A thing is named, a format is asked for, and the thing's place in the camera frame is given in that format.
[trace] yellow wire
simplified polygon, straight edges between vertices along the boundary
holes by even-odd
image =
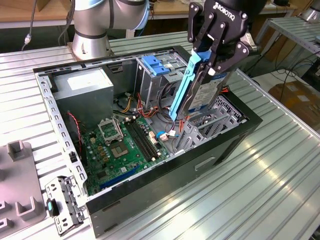
[[[121,111],[122,113],[126,113],[129,111],[130,103],[131,103],[131,98],[129,98],[128,105],[126,106],[125,110]]]

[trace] ram slot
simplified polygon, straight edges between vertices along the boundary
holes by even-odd
[[[156,150],[136,122],[126,124],[126,129],[148,162],[152,161],[152,158],[158,158]]]

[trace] workbench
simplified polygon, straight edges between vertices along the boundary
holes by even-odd
[[[66,24],[70,0],[50,0],[50,2],[34,15],[34,27],[62,26]],[[283,14],[290,17],[296,6],[272,6],[267,4],[260,14]],[[180,19],[188,18],[189,5],[180,0],[157,1],[154,4],[154,16],[150,13],[149,19]],[[28,28],[30,26],[31,12],[0,5],[0,29]],[[132,38],[134,31],[126,33]]]
[[[182,45],[187,33],[110,41],[116,54]],[[70,171],[32,69],[75,61],[66,46],[0,54],[0,146],[31,143],[45,185]],[[263,122],[223,163],[99,239],[309,239],[320,224],[320,136],[240,70],[230,89]],[[59,239],[54,220],[11,236]],[[63,239],[93,239],[88,219]]]
[[[300,56],[304,50],[320,57],[320,44],[315,40],[317,36],[320,36],[320,23],[311,24],[297,16],[269,18],[265,21],[256,37],[257,44],[260,43],[268,28],[275,29],[275,32],[266,44],[261,55],[264,55],[273,46],[273,43],[280,35],[284,35],[300,46],[299,51],[297,51],[292,58],[293,61],[290,66],[294,66],[294,64],[300,60]]]

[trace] open computer tower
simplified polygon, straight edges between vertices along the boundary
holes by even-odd
[[[224,161],[260,124],[231,91],[171,121],[189,57],[175,46],[34,70],[70,169],[46,185],[60,236],[85,218],[101,236]]]

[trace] white cable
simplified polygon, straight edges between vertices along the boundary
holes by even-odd
[[[31,42],[31,38],[32,38],[32,34],[31,33],[32,33],[32,27],[34,25],[36,6],[37,6],[37,0],[34,0],[32,14],[31,14],[31,20],[30,20],[29,33],[24,38],[24,45],[22,46],[21,51],[23,51],[25,49],[25,47]]]

